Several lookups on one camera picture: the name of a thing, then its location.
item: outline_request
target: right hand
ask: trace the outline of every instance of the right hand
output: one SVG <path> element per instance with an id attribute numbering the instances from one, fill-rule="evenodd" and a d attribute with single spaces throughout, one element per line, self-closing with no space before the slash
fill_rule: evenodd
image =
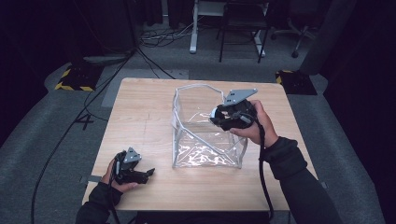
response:
<path id="1" fill-rule="evenodd" d="M 254 108 L 256 109 L 259 123 L 262 125 L 262 127 L 265 130 L 264 147 L 270 147 L 278 139 L 278 136 L 274 129 L 274 125 L 270 117 L 268 117 L 267 113 L 262 107 L 262 102 L 260 102 L 259 100 L 252 100 L 250 102 L 253 104 Z M 246 129 L 231 128 L 230 133 L 233 133 L 241 137 L 247 137 L 257 145 L 260 145 L 262 142 L 262 140 L 260 139 L 259 126 L 257 125 L 256 122 L 254 122 L 253 125 L 251 125 Z"/>

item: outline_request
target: wrist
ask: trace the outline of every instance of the wrist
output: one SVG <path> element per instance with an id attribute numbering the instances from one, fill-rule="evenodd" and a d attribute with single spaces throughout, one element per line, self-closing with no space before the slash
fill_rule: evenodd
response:
<path id="1" fill-rule="evenodd" d="M 279 138 L 276 133 L 265 136 L 264 147 L 271 147 Z"/>

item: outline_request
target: hand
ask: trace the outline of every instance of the hand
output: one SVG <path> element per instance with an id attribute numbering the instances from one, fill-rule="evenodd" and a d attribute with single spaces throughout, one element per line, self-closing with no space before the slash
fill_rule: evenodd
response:
<path id="1" fill-rule="evenodd" d="M 268 117 L 267 113 L 264 111 L 264 108 L 262 107 L 262 103 L 260 101 L 252 100 L 250 102 L 253 104 L 254 108 L 256 109 L 259 123 L 262 125 L 262 127 L 265 130 L 264 146 L 270 147 L 278 139 L 278 136 L 274 129 L 274 125 L 270 117 Z M 262 140 L 260 139 L 259 126 L 257 125 L 256 122 L 254 122 L 253 125 L 251 125 L 246 129 L 231 128 L 230 133 L 233 133 L 241 137 L 247 137 L 257 145 L 260 145 L 262 142 Z"/>
<path id="2" fill-rule="evenodd" d="M 112 160 L 110 162 L 110 164 L 107 167 L 107 172 L 104 176 L 102 176 L 101 182 L 108 184 L 108 182 L 110 181 L 110 175 L 113 169 L 113 163 L 114 160 Z M 119 183 L 117 183 L 116 181 L 111 182 L 111 187 L 113 187 L 114 189 L 117 189 L 118 191 L 125 193 L 128 190 L 134 189 L 134 187 L 136 187 L 138 184 L 137 183 L 124 183 L 122 185 L 119 185 Z"/>

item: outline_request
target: left hand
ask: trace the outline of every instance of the left hand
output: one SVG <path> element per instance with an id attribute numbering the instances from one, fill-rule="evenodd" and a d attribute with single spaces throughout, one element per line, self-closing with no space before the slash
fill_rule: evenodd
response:
<path id="1" fill-rule="evenodd" d="M 114 160 L 112 160 L 110 162 L 110 164 L 107 167 L 107 172 L 104 176 L 102 176 L 101 182 L 108 184 L 108 182 L 110 181 L 110 175 L 111 175 L 111 171 L 113 169 L 113 163 Z M 137 185 L 137 183 L 133 182 L 133 183 L 124 183 L 119 185 L 119 183 L 117 183 L 117 181 L 113 181 L 111 182 L 111 187 L 113 187 L 114 189 L 117 189 L 118 191 L 125 193 L 126 191 L 129 191 L 131 189 L 134 189 Z"/>

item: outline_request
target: yellow black striped tape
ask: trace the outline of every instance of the yellow black striped tape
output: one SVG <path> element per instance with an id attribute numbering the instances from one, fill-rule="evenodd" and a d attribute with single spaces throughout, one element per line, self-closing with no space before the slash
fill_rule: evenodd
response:
<path id="1" fill-rule="evenodd" d="M 92 87 L 88 86 L 65 86 L 64 80 L 68 78 L 71 68 L 67 68 L 66 71 L 62 74 L 61 79 L 58 84 L 55 86 L 55 90 L 65 90 L 65 91 L 94 91 Z"/>
<path id="2" fill-rule="evenodd" d="M 280 73 L 293 73 L 290 70 L 280 70 L 275 73 L 276 83 L 282 85 L 282 77 Z"/>

